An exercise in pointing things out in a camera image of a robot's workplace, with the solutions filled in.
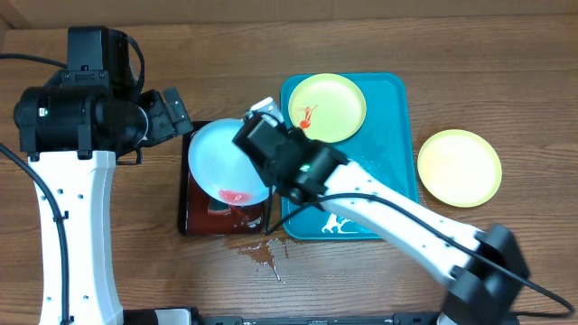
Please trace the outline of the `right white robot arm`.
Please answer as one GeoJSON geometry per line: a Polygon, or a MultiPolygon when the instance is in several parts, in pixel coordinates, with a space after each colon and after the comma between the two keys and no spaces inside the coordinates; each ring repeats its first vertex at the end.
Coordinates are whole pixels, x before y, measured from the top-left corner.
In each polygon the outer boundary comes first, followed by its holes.
{"type": "Polygon", "coordinates": [[[513,233],[443,217],[391,190],[330,144],[254,115],[233,139],[258,175],[302,208],[350,219],[414,258],[448,289],[440,324],[501,324],[529,276],[513,233]]]}

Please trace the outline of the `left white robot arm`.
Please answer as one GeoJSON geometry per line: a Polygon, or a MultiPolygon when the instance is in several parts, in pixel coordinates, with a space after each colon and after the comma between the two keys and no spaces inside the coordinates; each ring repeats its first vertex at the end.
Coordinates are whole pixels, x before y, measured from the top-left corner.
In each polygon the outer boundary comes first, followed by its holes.
{"type": "Polygon", "coordinates": [[[42,324],[194,324],[192,307],[126,311],[112,263],[118,157],[192,129],[178,91],[116,97],[104,86],[35,87],[14,108],[42,232],[42,324]]]}

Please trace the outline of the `light blue plate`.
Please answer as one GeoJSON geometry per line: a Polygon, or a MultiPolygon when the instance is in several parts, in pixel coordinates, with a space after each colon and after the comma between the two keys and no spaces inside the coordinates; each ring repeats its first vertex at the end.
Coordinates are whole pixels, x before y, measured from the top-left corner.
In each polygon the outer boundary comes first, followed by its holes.
{"type": "Polygon", "coordinates": [[[256,168],[233,138],[244,123],[220,119],[206,124],[191,138],[188,164],[197,184],[215,200],[232,206],[251,206],[269,197],[256,168]]]}

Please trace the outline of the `orange and green sponge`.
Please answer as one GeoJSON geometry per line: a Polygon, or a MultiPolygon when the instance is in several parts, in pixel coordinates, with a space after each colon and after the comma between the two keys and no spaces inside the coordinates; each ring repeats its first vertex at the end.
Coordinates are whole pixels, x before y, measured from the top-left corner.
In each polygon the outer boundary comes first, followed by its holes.
{"type": "Polygon", "coordinates": [[[229,204],[213,198],[209,200],[207,211],[214,215],[228,215],[231,212],[229,204]]]}

